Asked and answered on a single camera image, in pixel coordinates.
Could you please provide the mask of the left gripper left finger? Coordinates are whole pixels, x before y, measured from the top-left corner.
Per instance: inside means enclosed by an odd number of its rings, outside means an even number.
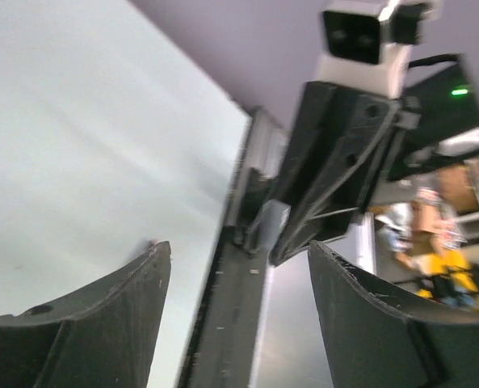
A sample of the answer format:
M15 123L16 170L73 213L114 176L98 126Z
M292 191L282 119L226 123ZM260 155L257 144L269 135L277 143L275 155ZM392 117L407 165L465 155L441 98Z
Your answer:
M145 387L170 280L170 244L20 315L0 316L0 387Z

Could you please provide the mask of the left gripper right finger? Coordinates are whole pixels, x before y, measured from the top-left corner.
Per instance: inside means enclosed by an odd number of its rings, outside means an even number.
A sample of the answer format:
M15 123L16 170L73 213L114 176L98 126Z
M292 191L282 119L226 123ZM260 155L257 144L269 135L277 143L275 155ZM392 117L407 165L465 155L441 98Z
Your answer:
M308 257L334 386L479 387L479 314L405 291L322 242Z

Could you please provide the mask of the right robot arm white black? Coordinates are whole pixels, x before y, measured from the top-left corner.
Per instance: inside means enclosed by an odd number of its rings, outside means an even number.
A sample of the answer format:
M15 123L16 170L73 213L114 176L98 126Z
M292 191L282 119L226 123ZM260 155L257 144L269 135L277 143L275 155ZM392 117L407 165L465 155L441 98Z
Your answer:
M445 68L389 99L337 83L304 86L270 197L290 208L271 251L281 265L311 241L344 236L383 184L461 160L439 143L479 127L479 97L459 54L412 62Z

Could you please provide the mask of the aluminium frame rail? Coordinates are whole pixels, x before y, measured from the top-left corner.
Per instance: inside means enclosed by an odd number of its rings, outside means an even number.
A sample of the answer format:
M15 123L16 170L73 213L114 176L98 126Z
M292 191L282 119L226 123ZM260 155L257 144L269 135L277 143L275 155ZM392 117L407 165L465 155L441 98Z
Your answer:
M250 168L264 177L274 178L287 142L288 131L276 118L265 108L254 108L234 163L222 219L224 226L238 223Z

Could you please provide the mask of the staple strip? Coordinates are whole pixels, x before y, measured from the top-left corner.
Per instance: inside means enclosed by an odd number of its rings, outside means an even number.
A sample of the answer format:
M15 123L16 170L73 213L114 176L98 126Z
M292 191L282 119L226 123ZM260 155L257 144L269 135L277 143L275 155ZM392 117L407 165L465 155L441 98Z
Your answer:
M248 229L245 248L249 253L271 252L287 224L291 206L278 200L267 201Z

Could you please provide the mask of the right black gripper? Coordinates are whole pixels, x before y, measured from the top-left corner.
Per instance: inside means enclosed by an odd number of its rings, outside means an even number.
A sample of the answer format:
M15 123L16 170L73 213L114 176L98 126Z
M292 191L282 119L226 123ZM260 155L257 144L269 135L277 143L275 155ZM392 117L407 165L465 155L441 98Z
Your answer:
M335 187L316 214L317 241L334 241L359 222L386 179L408 129L416 129L420 103L414 96L388 100L329 82L307 82L271 198L290 207L286 226L271 252L271 264L288 260L290 245L312 217L311 189L333 153Z

